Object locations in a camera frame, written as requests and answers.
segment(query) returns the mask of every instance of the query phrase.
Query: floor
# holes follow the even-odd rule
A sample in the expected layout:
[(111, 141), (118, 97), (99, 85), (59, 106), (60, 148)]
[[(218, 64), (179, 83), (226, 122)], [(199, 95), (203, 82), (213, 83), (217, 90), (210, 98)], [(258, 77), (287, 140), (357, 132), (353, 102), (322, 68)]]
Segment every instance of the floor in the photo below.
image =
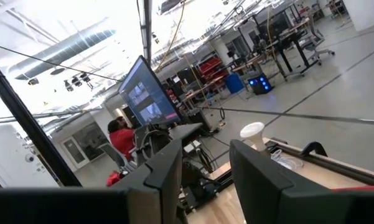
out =
[[(341, 25), (340, 19), (329, 18), (317, 23), (326, 38), (320, 48), (336, 55), (324, 55), (322, 66), (312, 67), (305, 77), (285, 82), (278, 75), (272, 81), (276, 88), (266, 95), (247, 100), (251, 93), (243, 91), (221, 102), (227, 124), (216, 139), (203, 141), (219, 166), (228, 161), (224, 143), (240, 139), (239, 132), (246, 124), (261, 121), (266, 124), (266, 137), (298, 147), (318, 141), (330, 157), (374, 171), (374, 27), (357, 33), (351, 22)], [(302, 65), (297, 50), (286, 52), (286, 56), (292, 68)], [(266, 73), (275, 70), (275, 66), (264, 66)], [(206, 114), (216, 126), (218, 110), (212, 108)], [(76, 175), (85, 187), (104, 186), (114, 169), (115, 163), (104, 156)]]

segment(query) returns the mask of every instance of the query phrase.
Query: white cable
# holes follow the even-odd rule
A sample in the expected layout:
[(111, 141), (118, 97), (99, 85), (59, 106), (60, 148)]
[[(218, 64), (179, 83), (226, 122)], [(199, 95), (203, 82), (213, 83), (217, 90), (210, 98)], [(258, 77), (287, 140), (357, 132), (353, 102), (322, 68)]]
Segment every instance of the white cable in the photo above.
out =
[(291, 170), (303, 167), (304, 163), (300, 159), (294, 157), (281, 157), (281, 153), (282, 150), (278, 149), (272, 153), (271, 159)]

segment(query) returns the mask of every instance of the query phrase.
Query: woman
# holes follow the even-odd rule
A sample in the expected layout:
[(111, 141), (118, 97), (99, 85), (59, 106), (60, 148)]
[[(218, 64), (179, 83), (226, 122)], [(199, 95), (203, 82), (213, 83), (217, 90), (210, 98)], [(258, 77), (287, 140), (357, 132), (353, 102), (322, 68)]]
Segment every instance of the woman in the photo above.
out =
[(108, 124), (108, 133), (111, 144), (130, 161), (130, 150), (134, 148), (134, 131), (115, 119)]

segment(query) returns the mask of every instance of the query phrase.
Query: blue bin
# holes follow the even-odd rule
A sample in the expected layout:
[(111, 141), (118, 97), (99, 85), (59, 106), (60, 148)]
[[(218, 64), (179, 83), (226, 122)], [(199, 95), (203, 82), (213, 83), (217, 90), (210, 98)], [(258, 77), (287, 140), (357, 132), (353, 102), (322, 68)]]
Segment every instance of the blue bin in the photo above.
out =
[(231, 94), (238, 93), (244, 88), (242, 81), (239, 79), (239, 76), (235, 73), (230, 74), (225, 79), (225, 85)]

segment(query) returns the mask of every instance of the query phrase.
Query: white cup lid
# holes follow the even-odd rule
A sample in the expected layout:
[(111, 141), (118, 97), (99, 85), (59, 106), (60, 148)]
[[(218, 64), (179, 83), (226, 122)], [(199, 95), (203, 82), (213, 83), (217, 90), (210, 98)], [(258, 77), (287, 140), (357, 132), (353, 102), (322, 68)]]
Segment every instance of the white cup lid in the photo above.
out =
[(254, 122), (246, 125), (240, 132), (241, 138), (248, 138), (257, 135), (264, 129), (264, 124), (262, 122)]

